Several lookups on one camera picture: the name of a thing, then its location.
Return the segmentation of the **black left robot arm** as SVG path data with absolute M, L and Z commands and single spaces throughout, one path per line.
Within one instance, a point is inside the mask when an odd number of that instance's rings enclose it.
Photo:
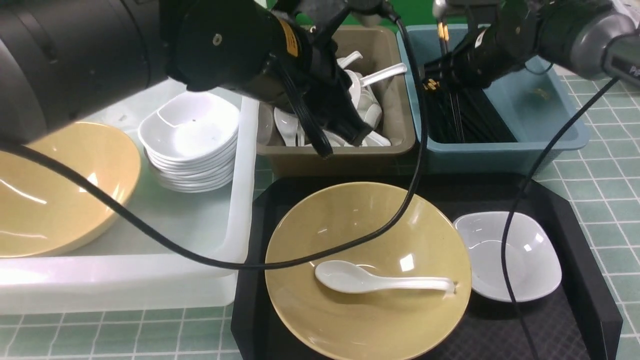
M 373 130 L 336 50 L 253 0 L 3 0 L 1 150 L 172 79 L 294 113 L 326 158 L 323 130 L 353 146 Z

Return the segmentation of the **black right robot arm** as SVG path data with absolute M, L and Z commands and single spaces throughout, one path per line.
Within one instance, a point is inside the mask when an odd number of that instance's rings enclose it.
M 639 25 L 610 0 L 507 0 L 493 23 L 423 65 L 422 79 L 486 89 L 539 57 L 586 80 L 639 84 Z

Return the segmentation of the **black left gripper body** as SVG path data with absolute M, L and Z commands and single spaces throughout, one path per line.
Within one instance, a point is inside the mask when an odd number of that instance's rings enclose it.
M 285 39 L 285 50 L 270 54 L 272 69 L 288 102 L 277 108 L 297 116 L 312 148 L 322 158 L 333 155 L 327 133 L 361 146 L 374 129 L 354 105 L 349 92 L 354 82 L 338 65 L 338 44 L 332 34 L 296 30 Z

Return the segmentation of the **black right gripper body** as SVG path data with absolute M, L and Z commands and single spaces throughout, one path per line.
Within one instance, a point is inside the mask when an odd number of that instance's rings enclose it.
M 505 54 L 494 26 L 477 28 L 452 52 L 425 63 L 423 77 L 451 89 L 486 89 L 506 75 Z

